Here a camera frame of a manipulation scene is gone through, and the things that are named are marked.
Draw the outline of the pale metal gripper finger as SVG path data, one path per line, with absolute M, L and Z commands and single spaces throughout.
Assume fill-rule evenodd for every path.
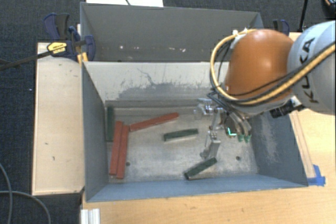
M 205 140 L 205 148 L 204 150 L 200 153 L 200 157 L 202 159 L 208 159 L 208 148 L 209 148 L 209 144 L 211 141 L 213 140 L 218 140 L 218 136 L 216 132 L 209 132 L 208 136 L 206 137 Z
M 221 141 L 220 140 L 213 140 L 209 144 L 208 148 L 208 157 L 213 158 L 217 156 L 218 149 L 220 147 Z

